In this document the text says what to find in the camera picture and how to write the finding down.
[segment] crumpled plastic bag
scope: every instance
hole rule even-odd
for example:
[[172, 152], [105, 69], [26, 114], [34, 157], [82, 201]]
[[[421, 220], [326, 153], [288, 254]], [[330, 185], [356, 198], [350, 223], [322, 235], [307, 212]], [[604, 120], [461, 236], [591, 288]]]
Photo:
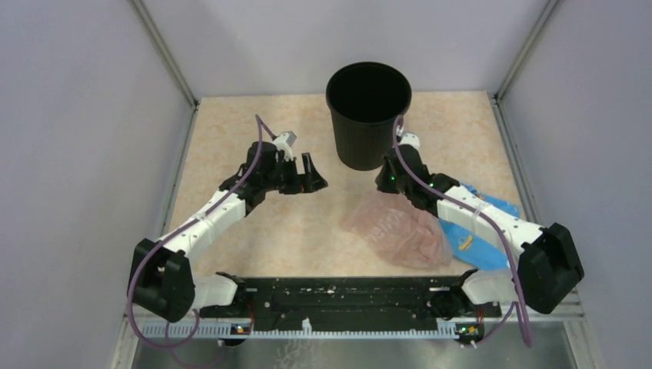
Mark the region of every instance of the crumpled plastic bag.
[[448, 265], [453, 258], [439, 220], [416, 209], [403, 195], [370, 191], [341, 226], [391, 264], [428, 269]]

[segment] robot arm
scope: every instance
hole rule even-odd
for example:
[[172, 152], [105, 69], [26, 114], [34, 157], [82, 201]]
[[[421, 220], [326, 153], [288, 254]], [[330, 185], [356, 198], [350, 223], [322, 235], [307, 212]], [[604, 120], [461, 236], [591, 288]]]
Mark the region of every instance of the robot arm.
[[[411, 132], [398, 132], [399, 150], [407, 166], [425, 183], [449, 198], [470, 205], [475, 212], [440, 198], [418, 184], [403, 168], [394, 149], [384, 157], [381, 173], [376, 178], [379, 191], [401, 193], [413, 206], [474, 232], [496, 248], [503, 245], [497, 232], [480, 218], [480, 212], [495, 221], [504, 232], [512, 255], [516, 257], [518, 277], [528, 306], [549, 314], [584, 277], [577, 250], [570, 232], [555, 223], [549, 228], [514, 218], [478, 198], [460, 182], [444, 175], [430, 174], [421, 162], [418, 137]], [[462, 290], [473, 304], [490, 301], [516, 301], [512, 274], [501, 271], [476, 271], [464, 281]]]
[[[211, 199], [179, 228], [189, 223], [191, 225], [169, 239], [145, 266], [134, 292], [136, 304], [170, 322], [179, 321], [191, 309], [231, 304], [238, 288], [232, 278], [222, 274], [193, 278], [191, 266], [218, 240], [222, 232], [263, 202], [267, 192], [311, 193], [328, 186], [314, 169], [308, 153], [301, 155], [304, 174], [297, 173], [296, 158], [291, 150], [295, 140], [296, 135], [286, 131], [272, 143], [263, 142], [258, 163], [246, 182], [226, 198], [219, 208], [215, 208], [215, 204], [242, 179], [244, 172], [253, 164], [258, 143], [251, 145], [247, 162], [241, 165], [235, 175], [224, 181]], [[130, 280], [145, 255], [175, 231], [156, 241], [144, 239], [136, 246]]]

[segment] black trash can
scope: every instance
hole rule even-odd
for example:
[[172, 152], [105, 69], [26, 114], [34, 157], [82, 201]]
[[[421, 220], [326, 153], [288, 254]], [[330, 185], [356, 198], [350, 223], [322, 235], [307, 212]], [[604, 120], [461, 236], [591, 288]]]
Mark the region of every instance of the black trash can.
[[383, 164], [391, 127], [410, 107], [410, 82], [389, 65], [364, 61], [337, 71], [326, 86], [340, 160], [357, 171]]

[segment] blue plastic bag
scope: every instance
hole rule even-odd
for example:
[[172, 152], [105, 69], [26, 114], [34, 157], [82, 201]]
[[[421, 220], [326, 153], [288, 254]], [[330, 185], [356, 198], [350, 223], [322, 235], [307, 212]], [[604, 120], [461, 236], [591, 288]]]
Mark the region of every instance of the blue plastic bag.
[[[462, 185], [473, 194], [484, 199], [496, 208], [499, 208], [514, 217], [521, 216], [516, 205], [510, 204], [509, 202], [499, 198], [493, 198], [481, 194], [477, 189], [475, 189], [475, 187], [469, 184]], [[446, 234], [448, 242], [451, 243], [454, 257], [471, 264], [482, 271], [495, 271], [498, 269], [509, 268], [507, 255], [505, 255], [504, 251], [497, 249], [492, 244], [477, 237], [466, 228], [462, 228], [457, 224], [450, 223], [449, 221], [442, 221], [441, 219], [439, 220], [439, 223]]]

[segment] gray wall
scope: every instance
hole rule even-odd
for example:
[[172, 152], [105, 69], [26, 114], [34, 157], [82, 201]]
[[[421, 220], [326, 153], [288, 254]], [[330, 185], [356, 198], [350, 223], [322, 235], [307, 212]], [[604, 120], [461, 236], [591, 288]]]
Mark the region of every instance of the gray wall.
[[322, 92], [362, 60], [415, 90], [498, 89], [546, 0], [146, 0], [199, 97]]
[[126, 1], [4, 1], [0, 46], [0, 367], [106, 367], [189, 107]]
[[565, 2], [505, 103], [541, 215], [567, 225], [609, 367], [649, 367], [652, 2]]

